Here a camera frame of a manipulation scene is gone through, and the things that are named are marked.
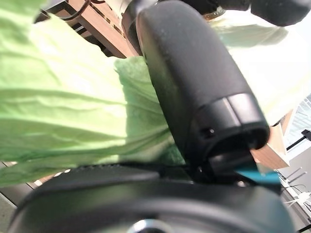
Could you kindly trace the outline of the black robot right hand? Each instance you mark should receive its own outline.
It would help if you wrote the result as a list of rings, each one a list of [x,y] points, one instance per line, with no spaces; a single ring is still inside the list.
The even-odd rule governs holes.
[[[21,202],[10,233],[293,233],[274,172],[251,155],[270,130],[236,63],[182,0],[132,0],[122,28],[143,55],[186,165],[86,166]]]

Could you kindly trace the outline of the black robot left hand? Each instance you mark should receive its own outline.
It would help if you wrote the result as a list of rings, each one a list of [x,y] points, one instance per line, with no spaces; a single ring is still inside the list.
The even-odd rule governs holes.
[[[218,9],[247,11],[280,27],[301,22],[311,11],[310,0],[186,0],[200,14]]]

